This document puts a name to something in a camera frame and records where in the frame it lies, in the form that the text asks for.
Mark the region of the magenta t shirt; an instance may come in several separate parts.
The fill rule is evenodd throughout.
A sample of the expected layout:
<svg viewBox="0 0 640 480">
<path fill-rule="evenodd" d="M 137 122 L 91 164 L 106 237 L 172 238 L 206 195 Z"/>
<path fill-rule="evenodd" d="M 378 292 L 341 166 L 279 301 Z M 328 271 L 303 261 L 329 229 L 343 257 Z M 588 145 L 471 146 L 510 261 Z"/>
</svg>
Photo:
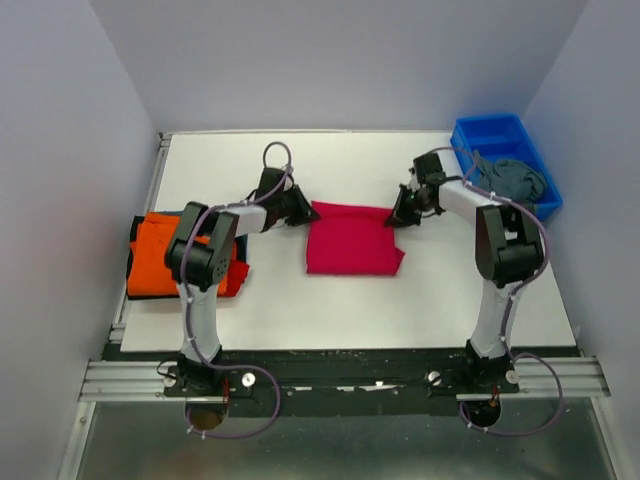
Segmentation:
<svg viewBox="0 0 640 480">
<path fill-rule="evenodd" d="M 311 275 L 394 276 L 404 252 L 384 225 L 388 208 L 314 201 L 320 218 L 311 223 L 306 272 Z"/>
</svg>

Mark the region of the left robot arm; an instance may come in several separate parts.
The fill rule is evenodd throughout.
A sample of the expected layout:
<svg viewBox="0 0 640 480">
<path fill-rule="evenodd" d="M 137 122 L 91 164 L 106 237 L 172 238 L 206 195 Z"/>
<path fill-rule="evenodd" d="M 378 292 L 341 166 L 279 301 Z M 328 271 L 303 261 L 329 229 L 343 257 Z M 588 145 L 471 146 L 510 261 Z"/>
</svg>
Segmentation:
<svg viewBox="0 0 640 480">
<path fill-rule="evenodd" d="M 190 202 L 184 207 L 164 257 L 182 306 L 177 381 L 201 395 L 221 385 L 217 289 L 231 267 L 236 240 L 264 233 L 280 221 L 296 227 L 319 219 L 292 175 L 271 167 L 263 169 L 258 188 L 245 200 L 213 207 Z"/>
</svg>

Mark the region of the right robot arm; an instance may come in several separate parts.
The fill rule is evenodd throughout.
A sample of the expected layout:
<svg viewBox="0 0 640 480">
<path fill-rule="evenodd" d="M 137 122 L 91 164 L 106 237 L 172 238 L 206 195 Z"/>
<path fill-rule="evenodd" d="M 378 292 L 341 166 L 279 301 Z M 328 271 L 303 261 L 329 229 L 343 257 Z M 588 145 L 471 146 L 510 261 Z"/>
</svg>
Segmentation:
<svg viewBox="0 0 640 480">
<path fill-rule="evenodd" d="M 448 175 L 441 147 L 413 160 L 410 180 L 399 193 L 384 225 L 418 226 L 431 215 L 453 213 L 474 227 L 474 259 L 483 280 L 475 329 L 465 346 L 460 379 L 480 392 L 512 369 L 509 341 L 517 305 L 527 285 L 546 269 L 549 258 L 541 222 L 527 207 Z"/>
</svg>

